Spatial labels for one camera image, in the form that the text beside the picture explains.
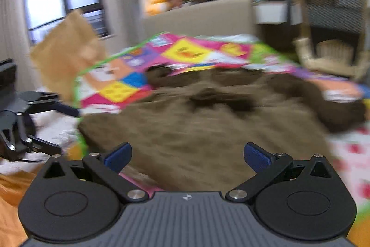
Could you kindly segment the brown dotted corduroy garment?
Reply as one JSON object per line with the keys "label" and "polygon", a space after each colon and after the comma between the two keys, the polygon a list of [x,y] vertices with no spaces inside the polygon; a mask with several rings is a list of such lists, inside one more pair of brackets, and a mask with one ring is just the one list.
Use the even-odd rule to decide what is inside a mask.
{"label": "brown dotted corduroy garment", "polygon": [[90,151],[127,142],[124,173],[170,191],[226,192],[254,175],[243,149],[309,159],[334,156],[327,134],[366,121],[363,101],[325,100],[319,87],[290,74],[212,68],[173,75],[166,65],[145,72],[151,93],[119,113],[84,116],[78,130]]}

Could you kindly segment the yellow duck plush toy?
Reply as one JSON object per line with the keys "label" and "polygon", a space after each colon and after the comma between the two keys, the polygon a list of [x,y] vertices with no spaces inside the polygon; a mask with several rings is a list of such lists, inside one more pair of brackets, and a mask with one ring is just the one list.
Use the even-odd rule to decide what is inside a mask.
{"label": "yellow duck plush toy", "polygon": [[148,0],[145,7],[145,12],[149,16],[154,16],[160,13],[169,11],[171,8],[169,0]]}

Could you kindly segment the white desk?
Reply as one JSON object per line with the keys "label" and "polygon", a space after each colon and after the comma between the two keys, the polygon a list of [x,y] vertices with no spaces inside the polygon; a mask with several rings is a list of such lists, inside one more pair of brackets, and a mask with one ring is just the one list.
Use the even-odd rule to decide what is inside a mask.
{"label": "white desk", "polygon": [[302,12],[299,4],[289,5],[286,1],[265,1],[253,5],[256,23],[259,25],[280,25],[288,21],[290,11],[290,24],[302,23]]}

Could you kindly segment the beige upholstered headboard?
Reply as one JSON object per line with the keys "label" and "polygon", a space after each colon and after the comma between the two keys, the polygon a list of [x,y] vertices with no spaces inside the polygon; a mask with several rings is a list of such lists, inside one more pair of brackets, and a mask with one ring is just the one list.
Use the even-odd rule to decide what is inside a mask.
{"label": "beige upholstered headboard", "polygon": [[144,37],[162,32],[186,36],[260,36],[253,0],[217,0],[142,19]]}

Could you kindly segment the beige mesh office chair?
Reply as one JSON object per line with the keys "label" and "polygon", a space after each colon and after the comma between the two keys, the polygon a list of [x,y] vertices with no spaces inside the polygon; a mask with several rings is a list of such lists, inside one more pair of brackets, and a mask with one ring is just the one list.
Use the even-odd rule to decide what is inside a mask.
{"label": "beige mesh office chair", "polygon": [[293,0],[300,7],[294,40],[300,64],[311,71],[361,81],[369,69],[365,47],[368,0]]}

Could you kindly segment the brown paper bag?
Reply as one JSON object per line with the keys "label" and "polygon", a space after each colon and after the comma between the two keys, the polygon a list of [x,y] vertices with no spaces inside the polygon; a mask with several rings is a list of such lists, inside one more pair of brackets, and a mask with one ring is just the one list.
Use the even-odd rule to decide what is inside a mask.
{"label": "brown paper bag", "polygon": [[79,73],[107,57],[104,44],[80,9],[69,13],[30,51],[43,86],[69,103],[74,99]]}

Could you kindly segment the colourful cartoon play mat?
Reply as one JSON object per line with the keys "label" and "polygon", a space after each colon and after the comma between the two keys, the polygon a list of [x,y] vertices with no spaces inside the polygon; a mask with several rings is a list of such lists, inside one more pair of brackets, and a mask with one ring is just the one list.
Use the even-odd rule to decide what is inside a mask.
{"label": "colourful cartoon play mat", "polygon": [[77,100],[83,118],[92,113],[119,113],[128,104],[148,96],[152,87],[145,72],[158,65],[170,67],[173,75],[212,68],[290,74],[317,85],[325,100],[363,101],[366,121],[350,130],[329,133],[325,140],[334,156],[334,161],[329,162],[340,174],[357,206],[349,239],[358,246],[369,243],[369,93],[345,78],[311,72],[263,43],[162,33],[130,51],[101,61],[78,76]]}

